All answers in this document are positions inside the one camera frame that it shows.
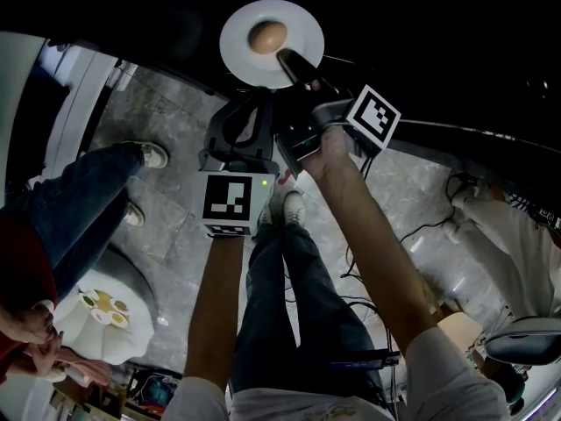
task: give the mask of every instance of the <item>white plate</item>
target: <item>white plate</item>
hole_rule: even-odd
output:
[[[287,27],[282,48],[292,48],[313,66],[323,57],[323,32],[314,17],[297,4],[284,0],[259,0],[234,12],[220,33],[220,54],[226,67],[252,86],[282,89],[292,85],[275,53],[256,54],[249,46],[250,30],[275,21]]]
[[[100,323],[101,325],[111,324],[111,318],[102,310],[92,309],[90,315],[94,318],[95,321],[97,321],[97,323]]]
[[[109,303],[111,304],[111,307],[113,308],[114,311],[116,311],[116,312],[118,312],[118,313],[120,313],[120,314],[122,314],[122,315],[129,315],[129,306],[126,305],[123,301],[119,301],[119,300],[116,299],[116,298],[111,298],[110,301],[109,301]],[[117,303],[123,303],[123,304],[126,306],[126,310],[121,310],[121,309],[119,309],[119,308],[116,306]]]
[[[127,319],[124,317],[123,314],[119,313],[119,312],[115,312],[114,310],[110,310],[109,312],[107,312],[107,315],[109,316],[109,320],[111,321],[111,324],[116,326],[116,327],[128,327],[129,322],[127,321]],[[118,323],[115,318],[113,318],[113,315],[119,315],[119,317],[121,318],[121,322]]]

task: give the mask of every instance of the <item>white sleeve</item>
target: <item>white sleeve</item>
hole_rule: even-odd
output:
[[[177,386],[162,421],[228,421],[224,392],[199,377],[185,377]]]
[[[405,358],[412,419],[510,419],[502,388],[473,369],[439,327],[417,336]]]

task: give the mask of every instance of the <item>shoe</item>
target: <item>shoe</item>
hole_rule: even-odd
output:
[[[153,142],[137,142],[133,140],[127,140],[127,142],[140,145],[144,155],[144,166],[147,168],[163,168],[169,162],[169,154],[163,146]]]
[[[306,217],[306,208],[304,207],[304,200],[300,193],[295,190],[288,192],[284,197],[282,204],[282,212],[284,214],[285,225],[299,225],[304,227]]]
[[[474,198],[475,197],[475,187],[469,186],[465,189],[460,189],[454,196],[452,197],[452,206],[457,207],[458,209],[464,209],[464,202],[467,198]]]
[[[458,232],[459,229],[458,225],[456,225],[452,221],[447,221],[442,225],[442,229],[450,242],[452,242],[454,245],[457,245],[459,243],[459,240],[456,237],[456,232]]]
[[[465,199],[474,197],[476,190],[477,180],[468,174],[460,173],[451,178],[446,193],[451,196],[452,206],[464,209]]]
[[[261,217],[259,218],[259,226],[262,225],[272,225],[273,224],[273,215],[271,214],[271,208],[269,204],[267,204],[263,211],[261,212]]]
[[[124,221],[131,226],[142,226],[144,224],[144,220],[142,210],[140,210],[135,203],[129,201],[126,208],[126,214],[124,214]]]

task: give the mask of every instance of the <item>white sneaker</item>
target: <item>white sneaker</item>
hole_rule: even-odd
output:
[[[464,201],[467,198],[475,197],[475,187],[469,186],[463,190],[460,190],[456,195],[452,197],[452,206],[458,209],[464,209]]]
[[[124,214],[124,221],[131,226],[142,226],[144,224],[144,214],[142,210],[133,203],[129,201],[129,205],[126,208],[126,214]]]
[[[127,140],[127,142],[140,145],[144,155],[144,166],[147,168],[163,168],[169,162],[169,154],[163,146],[153,142],[136,142],[133,140]]]
[[[304,227],[306,217],[306,208],[304,207],[304,200],[302,195],[293,190],[288,192],[284,197],[282,204],[282,212],[284,214],[285,225],[299,225]]]
[[[259,226],[261,225],[272,225],[273,224],[273,215],[271,214],[271,208],[269,204],[267,204],[263,211],[261,212],[261,217],[259,218]]]
[[[459,240],[456,238],[456,232],[458,232],[459,229],[458,225],[456,225],[453,221],[447,221],[443,223],[442,229],[450,242],[452,242],[454,245],[457,245],[459,243]]]

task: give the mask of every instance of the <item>person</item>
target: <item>person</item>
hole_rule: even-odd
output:
[[[522,409],[524,408],[524,398],[521,397],[515,403],[511,404],[510,409],[510,416],[513,417],[514,415],[518,415]]]
[[[522,393],[526,389],[522,375],[516,373],[510,363],[502,363],[488,356],[483,359],[476,349],[472,351],[472,358],[480,373],[501,386],[509,405],[508,409],[511,410],[511,407],[522,398]]]
[[[468,186],[452,198],[467,220],[444,223],[449,239],[462,245],[488,273],[516,319],[558,316],[558,235],[504,201],[476,197],[475,190]]]
[[[83,155],[59,178],[35,184],[0,210],[1,382],[6,374],[51,373],[62,343],[51,310],[96,263],[123,219],[144,223],[128,199],[129,177],[167,162],[167,152],[153,143],[110,146]]]
[[[302,165],[321,190],[369,296],[405,355],[411,418],[508,419],[501,388],[468,365],[430,315],[415,266],[352,162],[343,130],[327,130],[321,149]],[[288,194],[283,211],[279,232],[266,212],[262,216],[239,335],[244,239],[213,239],[188,328],[184,378],[163,420],[228,419],[227,387],[234,420],[391,419],[382,402],[367,397],[380,386],[375,374],[326,367],[337,353],[372,349],[372,341],[334,290],[304,229],[302,199]],[[283,257],[298,306],[298,348],[286,312]]]

